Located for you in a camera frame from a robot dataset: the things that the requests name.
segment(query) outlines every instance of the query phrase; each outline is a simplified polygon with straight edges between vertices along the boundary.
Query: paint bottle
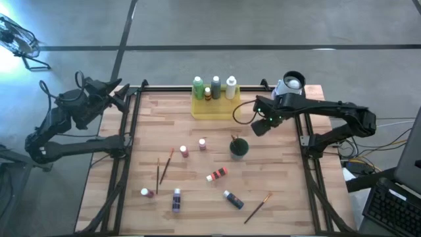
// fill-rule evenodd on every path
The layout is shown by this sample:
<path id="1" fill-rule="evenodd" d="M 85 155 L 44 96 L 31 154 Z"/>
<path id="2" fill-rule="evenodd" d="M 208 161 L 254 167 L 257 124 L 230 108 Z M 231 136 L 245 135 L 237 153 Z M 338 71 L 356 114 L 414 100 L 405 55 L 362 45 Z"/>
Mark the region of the paint bottle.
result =
<path id="1" fill-rule="evenodd" d="M 203 87 L 203 80 L 200 76 L 196 76 L 193 81 L 193 93 L 196 99 L 203 99 L 205 88 Z"/>
<path id="2" fill-rule="evenodd" d="M 172 197 L 172 212 L 180 212 L 180 204 L 182 202 L 181 190 L 179 188 L 174 189 L 174 196 Z"/>
<path id="3" fill-rule="evenodd" d="M 225 190 L 224 197 L 232 203 L 232 205 L 235 205 L 238 209 L 241 209 L 244 206 L 244 203 L 238 199 L 235 195 L 230 193 L 228 190 Z"/>
<path id="4" fill-rule="evenodd" d="M 234 76 L 230 76 L 226 80 L 226 91 L 225 91 L 225 97 L 227 99 L 233 99 L 235 96 L 235 89 L 237 87 L 237 80 Z"/>
<path id="5" fill-rule="evenodd" d="M 206 179 L 208 180 L 208 182 L 210 182 L 224 176 L 225 174 L 228 174 L 228 170 L 225 167 L 222 167 L 221 169 L 218 169 L 212 174 L 206 176 Z"/>
<path id="6" fill-rule="evenodd" d="M 140 194 L 148 198 L 153 198 L 154 196 L 153 191 L 147 188 L 142 188 L 142 190 L 140 190 Z"/>
<path id="7" fill-rule="evenodd" d="M 206 150 L 206 141 L 205 141 L 205 139 L 199 139 L 199 149 L 201 151 Z"/>
<path id="8" fill-rule="evenodd" d="M 221 97 L 221 81 L 218 76 L 214 76 L 210 83 L 210 90 L 212 91 L 212 98 L 219 99 Z"/>
<path id="9" fill-rule="evenodd" d="M 210 101 L 212 99 L 211 89 L 210 88 L 205 88 L 205 99 L 207 101 Z"/>
<path id="10" fill-rule="evenodd" d="M 184 158 L 189 157 L 189 150 L 187 150 L 187 147 L 185 145 L 180 146 L 180 152 L 182 153 Z"/>

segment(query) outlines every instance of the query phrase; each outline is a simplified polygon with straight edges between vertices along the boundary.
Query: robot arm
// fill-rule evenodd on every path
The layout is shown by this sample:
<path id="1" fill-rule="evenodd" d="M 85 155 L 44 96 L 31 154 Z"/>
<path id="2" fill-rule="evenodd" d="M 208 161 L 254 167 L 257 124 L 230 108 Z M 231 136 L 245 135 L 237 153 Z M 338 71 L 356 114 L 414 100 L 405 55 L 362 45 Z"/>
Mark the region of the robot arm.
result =
<path id="1" fill-rule="evenodd" d="M 279 126 L 284 120 L 302 113 L 326 115 L 345 120 L 347 124 L 325 134 L 300 138 L 301 144 L 306 147 L 306 155 L 312 158 L 321 158 L 323 151 L 330 144 L 342 142 L 351 136 L 361 138 L 371 136 L 376 132 L 375 114 L 367 107 L 360 107 L 354 103 L 318 101 L 306 99 L 295 93 L 285 93 L 277 95 L 275 100 L 257 95 L 253 110 L 263 117 L 251 124 L 257 136 L 265 134 L 272 127 Z"/>
<path id="2" fill-rule="evenodd" d="M 57 107 L 49 110 L 41 126 L 35 132 L 28 135 L 25 140 L 25 150 L 37 163 L 44 164 L 60 159 L 66 155 L 76 155 L 98 151 L 111 152 L 112 156 L 121 155 L 124 150 L 124 142 L 119 135 L 111 136 L 103 140 L 90 140 L 79 144 L 61 145 L 49 140 L 57 135 L 69 131 L 72 128 L 71 119 L 80 130 L 87 129 L 87 125 L 111 105 L 116 105 L 118 110 L 125 113 L 128 108 L 124 106 L 124 96 L 129 84 L 109 94 L 119 85 L 121 79 L 114 82 L 100 82 L 91 78 L 83 78 L 80 89 L 70 90 L 55 97 L 49 94 L 48 89 L 42 88 L 45 93 L 55 98 Z"/>

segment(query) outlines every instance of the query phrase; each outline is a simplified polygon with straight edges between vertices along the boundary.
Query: green cup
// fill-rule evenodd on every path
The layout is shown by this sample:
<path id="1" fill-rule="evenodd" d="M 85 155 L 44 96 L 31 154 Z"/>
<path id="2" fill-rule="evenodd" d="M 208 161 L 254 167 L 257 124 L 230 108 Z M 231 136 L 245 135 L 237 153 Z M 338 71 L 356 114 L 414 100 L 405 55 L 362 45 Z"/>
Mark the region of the green cup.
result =
<path id="1" fill-rule="evenodd" d="M 231 158 L 241 160 L 249 151 L 249 144 L 243 138 L 237 138 L 230 143 Z"/>

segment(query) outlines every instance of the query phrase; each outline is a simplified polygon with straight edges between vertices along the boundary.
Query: computer monitor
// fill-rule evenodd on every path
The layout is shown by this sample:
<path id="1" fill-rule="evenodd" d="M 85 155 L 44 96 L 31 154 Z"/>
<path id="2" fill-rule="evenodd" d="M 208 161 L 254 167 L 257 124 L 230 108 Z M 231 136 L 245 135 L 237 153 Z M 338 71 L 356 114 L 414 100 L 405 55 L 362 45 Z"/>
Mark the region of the computer monitor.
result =
<path id="1" fill-rule="evenodd" d="M 395 169 L 395 179 L 421 194 L 421 108 Z"/>

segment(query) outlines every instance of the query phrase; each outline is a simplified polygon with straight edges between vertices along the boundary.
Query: wooden table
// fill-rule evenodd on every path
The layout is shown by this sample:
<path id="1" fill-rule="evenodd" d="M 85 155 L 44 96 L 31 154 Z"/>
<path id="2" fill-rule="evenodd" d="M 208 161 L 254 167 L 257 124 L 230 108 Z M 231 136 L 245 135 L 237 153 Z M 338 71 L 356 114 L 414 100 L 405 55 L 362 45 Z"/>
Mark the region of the wooden table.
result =
<path id="1" fill-rule="evenodd" d="M 306 93 L 310 99 L 324 99 L 321 86 L 306 86 Z M 270 93 L 259 94 L 270 97 Z M 242 92 L 241 100 L 253 100 L 255 96 L 256 92 Z M 120 233 L 313 234 L 294 120 L 287 120 L 257 137 L 249 125 L 232 120 L 193 119 L 190 97 L 185 92 L 142 93 Z M 252 117 L 252 106 L 241 108 L 242 121 Z M 100 135 L 117 134 L 120 119 L 121 114 L 115 107 L 107 109 Z M 311 119 L 314 132 L 331 130 L 328 117 L 312 115 Z M 243 161 L 230 158 L 231 135 L 238 135 L 249 143 L 250 150 Z M 200 138 L 206 139 L 206 151 L 199 151 Z M 180 153 L 181 145 L 189 149 L 187 159 Z M 172 147 L 176 151 L 159 194 L 153 199 L 141 196 L 142 188 L 155 190 L 157 159 L 161 161 L 162 174 Z M 103 153 L 95 154 L 93 162 L 102 156 Z M 355 227 L 338 157 L 325 154 L 320 162 L 329 201 L 345 222 Z M 112 160 L 107 158 L 91 168 L 76 230 L 83 229 L 104 203 L 111 167 Z M 221 167 L 228 169 L 228 175 L 207 182 L 205 177 Z M 180 188 L 182 193 L 178 214 L 172 212 L 174 188 Z M 222 195 L 224 190 L 241 199 L 245 204 L 243 209 L 238 210 L 229 203 Z M 273 196 L 243 224 L 268 192 Z M 110 228 L 114 223 L 115 205 L 111 209 Z M 318 211 L 323 223 L 320 203 Z"/>

